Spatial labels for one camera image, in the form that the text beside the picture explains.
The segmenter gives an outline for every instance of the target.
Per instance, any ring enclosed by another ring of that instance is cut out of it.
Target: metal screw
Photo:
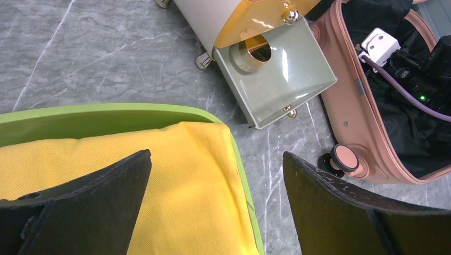
[[[290,111],[293,108],[293,105],[288,105],[287,107],[283,108],[284,112]]]
[[[289,118],[289,119],[293,119],[297,117],[297,110],[291,110],[287,115],[285,115],[285,117]]]
[[[296,9],[286,10],[282,14],[282,19],[287,25],[293,25],[300,18],[299,11]]]

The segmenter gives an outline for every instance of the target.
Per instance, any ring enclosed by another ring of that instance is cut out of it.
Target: open suitcase
[[[329,156],[332,158],[331,164],[334,166],[337,153],[345,155],[345,158],[346,154],[352,158],[351,154],[354,153],[358,160],[356,168],[345,174],[377,183],[424,184],[444,176],[451,171],[449,145],[444,147],[448,151],[441,152],[445,155],[440,155],[441,159],[444,159],[440,161],[441,167],[433,170],[409,171],[405,166],[406,159],[400,159],[390,141],[355,45],[346,28],[342,4],[347,2],[336,0],[311,26],[338,78],[336,84],[321,93],[334,136],[339,144],[347,146],[347,148],[335,146],[332,149]],[[410,10],[405,20],[418,31],[429,51],[433,50],[437,39],[421,17]],[[431,155],[429,157],[428,160],[434,162],[435,159]],[[427,164],[426,158],[428,155],[423,157],[422,164]],[[324,162],[329,163],[329,160],[323,155],[318,161],[319,167],[322,168],[320,165]],[[350,164],[355,163],[352,159],[349,160]],[[339,164],[337,165],[338,168],[334,166],[334,169],[341,168]]]

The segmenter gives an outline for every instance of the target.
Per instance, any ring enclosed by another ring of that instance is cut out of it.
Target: brass knob
[[[300,18],[299,11],[294,8],[287,9],[282,14],[282,19],[287,25],[293,25],[294,23],[296,23],[296,21],[299,20],[299,18]]]

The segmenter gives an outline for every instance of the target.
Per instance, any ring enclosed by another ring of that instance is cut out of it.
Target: caster wheel
[[[335,145],[332,150],[330,150],[330,157],[343,172],[352,173],[358,168],[357,156],[349,149],[349,147],[344,146],[343,144]]]
[[[208,53],[205,52],[204,54],[202,54],[196,58],[196,65],[199,69],[205,70],[205,69],[207,69],[208,65],[210,65],[211,61],[212,61],[212,59],[210,58]]]
[[[167,9],[171,2],[172,0],[155,0],[155,3],[163,9]]]
[[[318,168],[329,174],[333,174],[338,178],[343,178],[343,176],[345,176],[345,173],[341,170],[334,169],[330,164],[330,161],[331,161],[330,153],[322,155],[320,158],[318,158]]]

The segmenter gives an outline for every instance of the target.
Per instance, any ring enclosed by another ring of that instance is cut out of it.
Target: green tray
[[[41,139],[84,138],[161,129],[182,121],[222,122],[197,108],[162,104],[92,104],[61,106],[0,114],[0,147]],[[264,254],[254,203],[235,139],[233,150],[243,182],[250,221],[260,254]]]

